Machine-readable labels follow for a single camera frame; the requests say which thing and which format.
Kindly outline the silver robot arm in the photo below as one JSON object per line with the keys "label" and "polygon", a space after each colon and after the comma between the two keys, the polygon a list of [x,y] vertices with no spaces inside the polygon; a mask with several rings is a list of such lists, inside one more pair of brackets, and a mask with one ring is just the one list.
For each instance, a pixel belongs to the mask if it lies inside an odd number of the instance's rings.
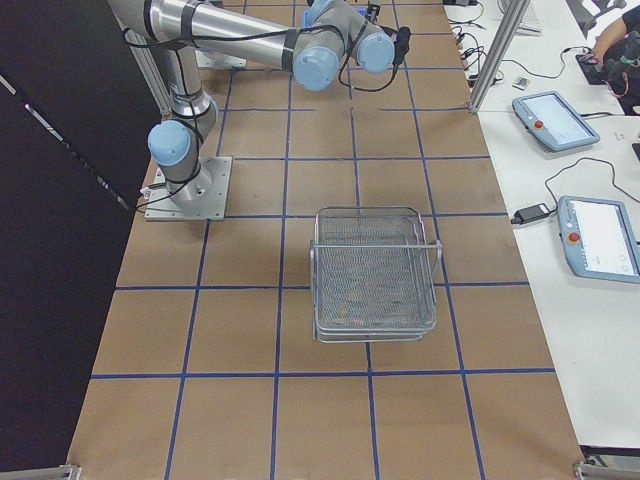
{"label": "silver robot arm", "polygon": [[135,47],[155,51],[169,95],[170,116],[155,125],[148,147],[164,177],[163,197],[145,208],[166,208],[170,218],[220,219],[231,162],[204,159],[200,149],[218,115],[204,92],[197,53],[238,57],[288,72],[308,91],[338,79],[350,59],[366,72],[397,71],[411,32],[383,27],[344,1],[312,1],[302,28],[286,27],[221,8],[214,1],[112,1],[127,32],[143,37]]}

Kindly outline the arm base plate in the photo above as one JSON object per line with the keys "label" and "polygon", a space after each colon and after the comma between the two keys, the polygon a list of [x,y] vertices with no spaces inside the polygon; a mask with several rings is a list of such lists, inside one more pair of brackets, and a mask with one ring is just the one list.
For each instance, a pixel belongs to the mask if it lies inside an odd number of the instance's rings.
{"label": "arm base plate", "polygon": [[150,191],[149,205],[144,208],[147,221],[199,221],[225,218],[231,157],[200,158],[198,175],[171,196],[167,186],[179,189],[179,185],[167,183],[160,167],[156,168],[154,183],[158,188]]}
{"label": "arm base plate", "polygon": [[220,52],[195,51],[198,68],[201,70],[235,70],[244,69],[246,60]]}

